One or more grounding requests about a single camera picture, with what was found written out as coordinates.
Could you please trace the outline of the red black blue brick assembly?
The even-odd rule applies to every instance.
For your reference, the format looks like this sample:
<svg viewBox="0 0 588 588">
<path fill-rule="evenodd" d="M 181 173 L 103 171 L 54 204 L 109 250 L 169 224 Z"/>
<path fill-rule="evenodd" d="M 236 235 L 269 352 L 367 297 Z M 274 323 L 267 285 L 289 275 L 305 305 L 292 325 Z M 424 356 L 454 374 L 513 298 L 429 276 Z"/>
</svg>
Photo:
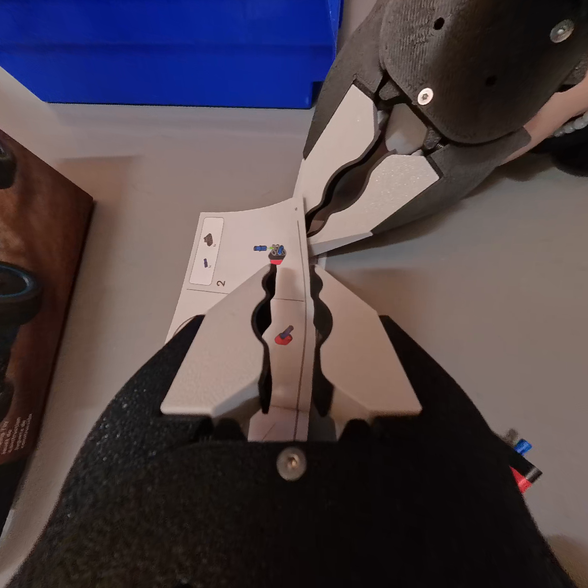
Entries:
<svg viewBox="0 0 588 588">
<path fill-rule="evenodd" d="M 540 468 L 529 460 L 533 445 L 514 428 L 508 429 L 501 439 L 508 447 L 508 463 L 518 489 L 524 495 L 543 476 Z"/>
</svg>

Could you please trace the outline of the person's right hand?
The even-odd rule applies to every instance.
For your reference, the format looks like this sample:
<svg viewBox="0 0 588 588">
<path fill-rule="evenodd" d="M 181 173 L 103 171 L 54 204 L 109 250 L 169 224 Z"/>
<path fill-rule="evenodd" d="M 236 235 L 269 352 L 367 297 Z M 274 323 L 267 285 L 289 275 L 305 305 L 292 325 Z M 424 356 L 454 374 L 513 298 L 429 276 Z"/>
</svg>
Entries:
<svg viewBox="0 0 588 588">
<path fill-rule="evenodd" d="M 575 119 L 585 112 L 587 112 L 587 75 L 570 89 L 555 93 L 524 125 L 525 131 L 530 136 L 529 142 L 510 154 L 503 164 L 521 157 L 540 142 L 552 136 L 570 119 Z"/>
</svg>

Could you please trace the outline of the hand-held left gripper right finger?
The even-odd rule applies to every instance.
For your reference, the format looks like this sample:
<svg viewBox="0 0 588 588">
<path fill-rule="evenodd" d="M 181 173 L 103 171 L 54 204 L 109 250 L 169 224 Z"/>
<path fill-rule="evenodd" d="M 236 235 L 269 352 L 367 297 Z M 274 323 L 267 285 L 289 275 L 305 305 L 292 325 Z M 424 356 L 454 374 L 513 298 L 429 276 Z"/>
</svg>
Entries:
<svg viewBox="0 0 588 588">
<path fill-rule="evenodd" d="M 311 268 L 316 332 L 312 402 L 321 417 L 415 416 L 422 405 L 378 313 L 325 269 Z"/>
</svg>

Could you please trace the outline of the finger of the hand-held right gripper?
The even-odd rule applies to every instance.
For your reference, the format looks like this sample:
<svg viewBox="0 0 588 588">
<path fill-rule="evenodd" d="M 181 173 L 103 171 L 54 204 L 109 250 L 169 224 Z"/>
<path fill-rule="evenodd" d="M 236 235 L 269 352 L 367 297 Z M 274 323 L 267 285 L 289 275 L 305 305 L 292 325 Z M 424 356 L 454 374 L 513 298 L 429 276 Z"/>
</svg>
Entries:
<svg viewBox="0 0 588 588">
<path fill-rule="evenodd" d="M 334 186 L 361 163 L 378 134 L 373 99 L 351 84 L 299 168 L 294 197 L 303 201 L 307 231 L 319 230 L 316 218 L 332 199 Z"/>
<path fill-rule="evenodd" d="M 313 256 L 354 243 L 374 234 L 376 226 L 415 199 L 438 179 L 421 155 L 383 152 L 379 129 L 376 142 L 361 163 L 353 166 L 334 186 L 332 199 L 321 211 L 318 231 L 307 232 Z"/>
</svg>

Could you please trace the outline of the blue plastic bin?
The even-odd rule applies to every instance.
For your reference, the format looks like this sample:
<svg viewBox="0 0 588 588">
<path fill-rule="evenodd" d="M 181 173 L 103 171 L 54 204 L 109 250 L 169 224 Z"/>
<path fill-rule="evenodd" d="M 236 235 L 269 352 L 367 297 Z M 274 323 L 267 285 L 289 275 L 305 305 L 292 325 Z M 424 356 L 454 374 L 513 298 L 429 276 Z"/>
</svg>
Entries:
<svg viewBox="0 0 588 588">
<path fill-rule="evenodd" d="M 56 104 L 308 109 L 343 1 L 1 1 L 1 68 Z"/>
</svg>

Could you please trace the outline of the toy buggy set box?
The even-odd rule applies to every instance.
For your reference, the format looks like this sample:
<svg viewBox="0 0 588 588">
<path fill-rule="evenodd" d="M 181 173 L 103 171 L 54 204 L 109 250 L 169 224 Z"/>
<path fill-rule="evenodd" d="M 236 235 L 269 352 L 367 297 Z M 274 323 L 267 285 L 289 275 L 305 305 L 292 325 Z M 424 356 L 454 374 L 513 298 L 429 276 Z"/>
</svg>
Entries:
<svg viewBox="0 0 588 588">
<path fill-rule="evenodd" d="M 37 444 L 93 207 L 1 131 L 1 532 Z"/>
</svg>

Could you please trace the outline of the instruction booklet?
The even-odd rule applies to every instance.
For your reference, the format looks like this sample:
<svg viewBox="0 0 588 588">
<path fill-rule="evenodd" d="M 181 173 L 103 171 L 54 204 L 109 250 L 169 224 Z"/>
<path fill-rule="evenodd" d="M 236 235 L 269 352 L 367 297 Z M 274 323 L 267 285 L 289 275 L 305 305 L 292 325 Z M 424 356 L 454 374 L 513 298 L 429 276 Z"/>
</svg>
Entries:
<svg viewBox="0 0 588 588">
<path fill-rule="evenodd" d="M 277 267 L 272 322 L 263 334 L 272 373 L 269 410 L 241 418 L 249 440 L 304 442 L 315 350 L 305 208 L 295 197 L 264 208 L 200 214 L 165 341 L 204 316 L 264 266 Z"/>
</svg>

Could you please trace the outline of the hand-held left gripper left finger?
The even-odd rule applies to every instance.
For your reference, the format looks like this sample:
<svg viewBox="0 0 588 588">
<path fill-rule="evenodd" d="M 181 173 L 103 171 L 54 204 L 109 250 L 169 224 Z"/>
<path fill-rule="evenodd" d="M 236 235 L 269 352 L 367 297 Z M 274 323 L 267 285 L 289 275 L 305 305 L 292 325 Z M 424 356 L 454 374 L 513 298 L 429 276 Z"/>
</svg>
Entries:
<svg viewBox="0 0 588 588">
<path fill-rule="evenodd" d="M 165 415 L 253 417 L 272 395 L 268 343 L 277 267 L 268 264 L 202 318 L 160 406 Z"/>
</svg>

